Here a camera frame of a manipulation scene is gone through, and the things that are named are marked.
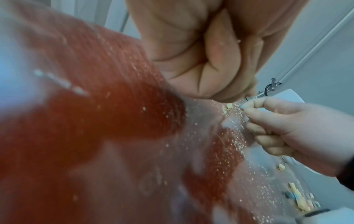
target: gloved hand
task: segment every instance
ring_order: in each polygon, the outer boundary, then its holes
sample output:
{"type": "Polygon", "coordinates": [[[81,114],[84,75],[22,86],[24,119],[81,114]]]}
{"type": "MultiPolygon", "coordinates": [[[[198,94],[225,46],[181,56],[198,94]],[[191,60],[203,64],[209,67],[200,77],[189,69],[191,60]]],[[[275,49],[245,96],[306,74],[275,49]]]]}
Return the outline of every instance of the gloved hand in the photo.
{"type": "Polygon", "coordinates": [[[259,98],[241,106],[247,129],[271,155],[288,155],[328,176],[354,158],[354,117],[327,107],[259,98]],[[260,111],[265,108],[271,112],[260,111]]]}
{"type": "Polygon", "coordinates": [[[126,0],[148,58],[185,95],[234,102],[308,0],[126,0]]]}

